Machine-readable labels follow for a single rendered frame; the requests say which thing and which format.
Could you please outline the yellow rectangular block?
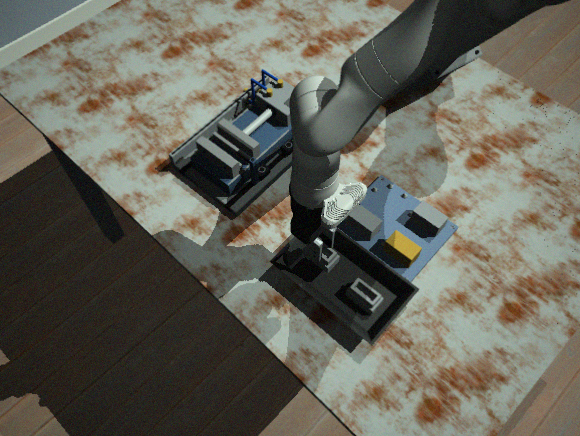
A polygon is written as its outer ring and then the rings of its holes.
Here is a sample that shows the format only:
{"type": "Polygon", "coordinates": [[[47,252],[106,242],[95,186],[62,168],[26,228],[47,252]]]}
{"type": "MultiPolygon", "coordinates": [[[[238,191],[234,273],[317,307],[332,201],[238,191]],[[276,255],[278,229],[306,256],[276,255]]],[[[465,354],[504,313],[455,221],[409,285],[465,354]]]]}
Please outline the yellow rectangular block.
{"type": "Polygon", "coordinates": [[[385,241],[383,250],[409,268],[419,257],[422,248],[395,230],[385,241]]]}

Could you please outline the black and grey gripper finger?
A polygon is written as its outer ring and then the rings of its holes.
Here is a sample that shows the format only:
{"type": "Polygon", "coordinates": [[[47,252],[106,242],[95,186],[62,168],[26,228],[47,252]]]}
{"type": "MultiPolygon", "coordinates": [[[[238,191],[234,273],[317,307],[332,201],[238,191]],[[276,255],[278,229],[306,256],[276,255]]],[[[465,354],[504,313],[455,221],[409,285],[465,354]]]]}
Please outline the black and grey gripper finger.
{"type": "Polygon", "coordinates": [[[322,242],[325,243],[330,248],[333,248],[334,244],[334,235],[337,228],[333,229],[325,229],[322,234],[322,242]]]}
{"type": "Polygon", "coordinates": [[[322,259],[322,245],[323,242],[319,239],[316,238],[312,243],[311,243],[311,247],[310,247],[310,255],[315,258],[318,262],[322,259]]]}

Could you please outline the grey flat bar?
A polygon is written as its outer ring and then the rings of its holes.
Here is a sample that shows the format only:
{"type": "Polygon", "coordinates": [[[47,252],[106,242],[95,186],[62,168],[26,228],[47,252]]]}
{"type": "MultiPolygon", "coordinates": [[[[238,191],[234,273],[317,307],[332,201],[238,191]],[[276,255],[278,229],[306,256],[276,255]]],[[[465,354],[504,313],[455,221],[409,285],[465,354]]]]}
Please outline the grey flat bar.
{"type": "Polygon", "coordinates": [[[246,164],[249,165],[249,163],[247,161],[245,161],[244,159],[242,159],[240,156],[237,155],[237,151],[239,150],[239,148],[237,148],[236,146],[234,146],[232,143],[230,143],[228,140],[226,140],[225,138],[223,138],[218,133],[214,132],[212,134],[213,134],[213,139],[216,142],[218,142],[224,148],[226,148],[227,150],[229,150],[231,153],[233,153],[235,156],[237,156],[238,158],[240,158],[242,161],[244,161],[246,164]]]}

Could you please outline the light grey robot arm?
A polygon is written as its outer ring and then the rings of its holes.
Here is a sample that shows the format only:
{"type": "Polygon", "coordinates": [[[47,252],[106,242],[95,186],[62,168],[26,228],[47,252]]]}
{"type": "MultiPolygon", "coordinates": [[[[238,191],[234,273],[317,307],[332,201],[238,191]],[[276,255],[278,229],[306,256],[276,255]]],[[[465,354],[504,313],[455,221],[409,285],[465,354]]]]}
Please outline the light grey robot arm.
{"type": "Polygon", "coordinates": [[[295,180],[311,189],[331,185],[338,177],[340,150],[436,58],[457,59],[531,13],[568,1],[414,0],[344,62],[339,87],[316,75],[293,89],[289,106],[295,180]]]}

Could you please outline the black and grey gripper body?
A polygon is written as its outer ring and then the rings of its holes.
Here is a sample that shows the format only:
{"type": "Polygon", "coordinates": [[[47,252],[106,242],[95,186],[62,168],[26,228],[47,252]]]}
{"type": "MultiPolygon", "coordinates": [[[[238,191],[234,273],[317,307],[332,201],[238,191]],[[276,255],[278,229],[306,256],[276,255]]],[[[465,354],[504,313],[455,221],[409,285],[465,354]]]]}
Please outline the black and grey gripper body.
{"type": "Polygon", "coordinates": [[[292,235],[304,244],[311,244],[325,229],[338,226],[364,200],[366,193],[367,187],[361,182],[340,184],[339,173],[331,185],[311,189],[299,184],[291,172],[292,235]]]}

